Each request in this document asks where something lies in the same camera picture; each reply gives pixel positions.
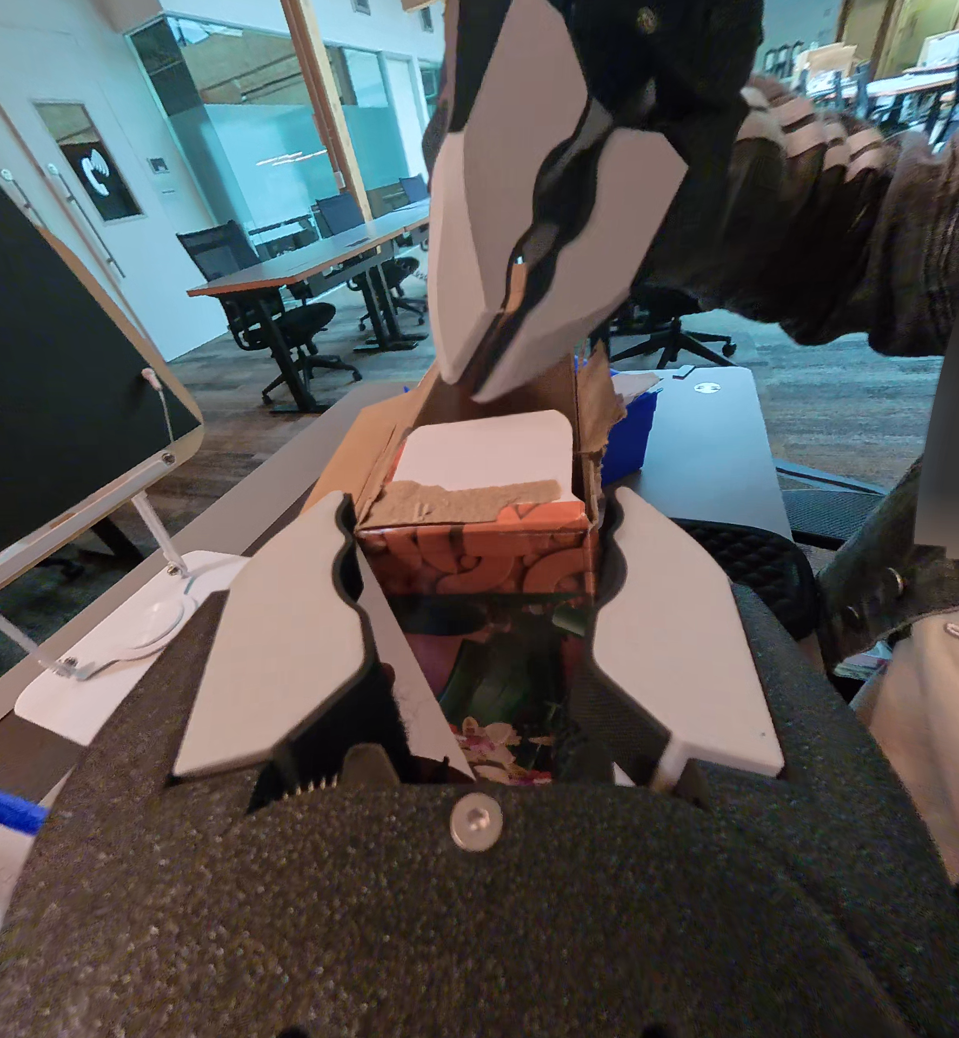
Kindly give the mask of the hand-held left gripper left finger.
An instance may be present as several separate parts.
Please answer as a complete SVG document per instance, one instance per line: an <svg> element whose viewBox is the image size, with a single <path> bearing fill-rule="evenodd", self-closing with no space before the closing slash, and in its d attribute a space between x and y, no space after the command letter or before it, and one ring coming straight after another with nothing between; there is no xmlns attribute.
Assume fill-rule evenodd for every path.
<svg viewBox="0 0 959 1038"><path fill-rule="evenodd" d="M277 761L367 662L353 502L331 492L239 571L223 605L174 772Z"/></svg>

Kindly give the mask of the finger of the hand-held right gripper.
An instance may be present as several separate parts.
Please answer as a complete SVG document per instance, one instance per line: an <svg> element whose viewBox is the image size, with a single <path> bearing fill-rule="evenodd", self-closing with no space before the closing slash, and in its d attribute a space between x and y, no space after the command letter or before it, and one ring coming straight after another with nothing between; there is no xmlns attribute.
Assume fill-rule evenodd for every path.
<svg viewBox="0 0 959 1038"><path fill-rule="evenodd" d="M686 171L660 133L616 129L609 135L595 170L587 224L556 254L541 298L511 319L492 368L471 379L475 402L490 403L533 381L616 311Z"/></svg>
<svg viewBox="0 0 959 1038"><path fill-rule="evenodd" d="M511 266L535 229L538 174L590 105L567 21L551 2L448 2L447 128L431 186L429 305L451 385L486 385Z"/></svg>

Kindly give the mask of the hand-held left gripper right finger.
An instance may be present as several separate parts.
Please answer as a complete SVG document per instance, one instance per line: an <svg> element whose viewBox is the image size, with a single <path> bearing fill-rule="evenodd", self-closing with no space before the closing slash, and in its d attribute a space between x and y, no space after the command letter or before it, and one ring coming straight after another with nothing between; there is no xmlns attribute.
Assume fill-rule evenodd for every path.
<svg viewBox="0 0 959 1038"><path fill-rule="evenodd" d="M590 733L659 792L690 762L779 777L780 738L724 570L629 488L609 495L602 534Z"/></svg>

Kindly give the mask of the black orchid lego box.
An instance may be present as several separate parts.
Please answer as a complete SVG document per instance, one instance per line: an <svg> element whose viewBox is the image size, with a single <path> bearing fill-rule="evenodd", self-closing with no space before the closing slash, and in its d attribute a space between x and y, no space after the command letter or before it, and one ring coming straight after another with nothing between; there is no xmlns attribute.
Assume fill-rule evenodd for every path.
<svg viewBox="0 0 959 1038"><path fill-rule="evenodd" d="M432 368L360 409L307 500L351 497L357 545L407 641L409 670L434 698L465 774L480 782L548 786L585 752L567 717L581 640L571 624L600 582L601 463L623 415L609 357L599 342L485 405ZM573 427L569 500L552 500L555 483L447 491L391 479L421 425L544 410Z"/></svg>

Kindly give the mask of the blue plastic bin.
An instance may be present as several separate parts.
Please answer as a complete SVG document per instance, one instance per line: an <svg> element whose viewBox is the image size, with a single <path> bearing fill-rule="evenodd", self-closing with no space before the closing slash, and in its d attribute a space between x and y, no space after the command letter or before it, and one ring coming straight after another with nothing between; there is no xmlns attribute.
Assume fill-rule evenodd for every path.
<svg viewBox="0 0 959 1038"><path fill-rule="evenodd" d="M42 831L50 809L0 790L0 826L34 837Z"/></svg>
<svg viewBox="0 0 959 1038"><path fill-rule="evenodd" d="M610 370L623 414L608 433L601 463L603 486L642 470L658 398L665 382L654 370Z"/></svg>

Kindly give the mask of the black mesh cushion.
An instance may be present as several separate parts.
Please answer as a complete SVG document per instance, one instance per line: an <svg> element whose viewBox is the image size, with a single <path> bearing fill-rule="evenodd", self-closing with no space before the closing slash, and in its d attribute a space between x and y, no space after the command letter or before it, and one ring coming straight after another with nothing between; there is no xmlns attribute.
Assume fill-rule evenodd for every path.
<svg viewBox="0 0 959 1038"><path fill-rule="evenodd" d="M788 538L758 527L675 518L720 565L733 584L754 591L795 639L814 634L820 617L815 574Z"/></svg>

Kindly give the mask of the wooden table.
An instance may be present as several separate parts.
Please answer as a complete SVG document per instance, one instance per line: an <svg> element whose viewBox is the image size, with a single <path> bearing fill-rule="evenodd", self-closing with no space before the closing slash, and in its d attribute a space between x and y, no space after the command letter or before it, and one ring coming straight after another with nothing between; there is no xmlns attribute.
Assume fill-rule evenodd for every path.
<svg viewBox="0 0 959 1038"><path fill-rule="evenodd" d="M372 347L366 345L364 352L410 352L424 340L424 334L402 333L381 265L394 257L398 238L420 230L429 222L429 201L407 204L358 227L266 260L221 280L203 282L188 290L187 294L191 298L216 299L223 292L286 289L298 283L307 285L312 292L326 292L361 279L367 285L364 298L377 342Z"/></svg>

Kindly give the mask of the white panel foot plate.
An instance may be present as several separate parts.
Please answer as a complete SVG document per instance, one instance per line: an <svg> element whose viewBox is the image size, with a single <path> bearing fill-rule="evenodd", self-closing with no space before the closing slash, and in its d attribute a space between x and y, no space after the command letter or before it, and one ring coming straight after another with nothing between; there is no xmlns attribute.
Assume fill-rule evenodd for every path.
<svg viewBox="0 0 959 1038"><path fill-rule="evenodd" d="M148 494L133 504L163 552L165 567L109 614L68 654L42 664L42 674L18 696L17 718L78 746L89 746L104 723L162 652L214 593L227 591L248 564L243 556L179 552Z"/></svg>

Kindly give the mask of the person's beige shirt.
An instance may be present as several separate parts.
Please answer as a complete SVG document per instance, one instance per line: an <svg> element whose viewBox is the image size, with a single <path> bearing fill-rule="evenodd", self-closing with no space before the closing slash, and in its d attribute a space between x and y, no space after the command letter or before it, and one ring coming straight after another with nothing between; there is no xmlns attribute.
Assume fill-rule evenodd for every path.
<svg viewBox="0 0 959 1038"><path fill-rule="evenodd" d="M959 883L959 610L911 626L853 710L888 758Z"/></svg>

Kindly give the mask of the white tipped thin rod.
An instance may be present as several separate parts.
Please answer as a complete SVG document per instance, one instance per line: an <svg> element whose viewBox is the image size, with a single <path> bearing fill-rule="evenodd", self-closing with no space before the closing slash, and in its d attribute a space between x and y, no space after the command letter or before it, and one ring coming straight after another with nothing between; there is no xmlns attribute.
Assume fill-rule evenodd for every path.
<svg viewBox="0 0 959 1038"><path fill-rule="evenodd" d="M166 395L167 390L164 387L164 383L154 368L142 368L140 374L142 379L149 384L150 389L159 398L167 442L173 445L176 440L175 430L174 424L172 424L168 397Z"/></svg>

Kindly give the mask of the black phone icon sign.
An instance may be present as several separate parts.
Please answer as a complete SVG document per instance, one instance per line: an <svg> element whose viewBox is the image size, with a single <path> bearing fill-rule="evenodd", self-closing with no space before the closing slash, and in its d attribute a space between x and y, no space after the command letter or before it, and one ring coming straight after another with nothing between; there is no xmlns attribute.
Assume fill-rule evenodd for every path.
<svg viewBox="0 0 959 1038"><path fill-rule="evenodd" d="M143 215L143 211L126 183L121 171L106 144L86 135L66 138L58 147L68 161L72 171L106 223Z"/></svg>

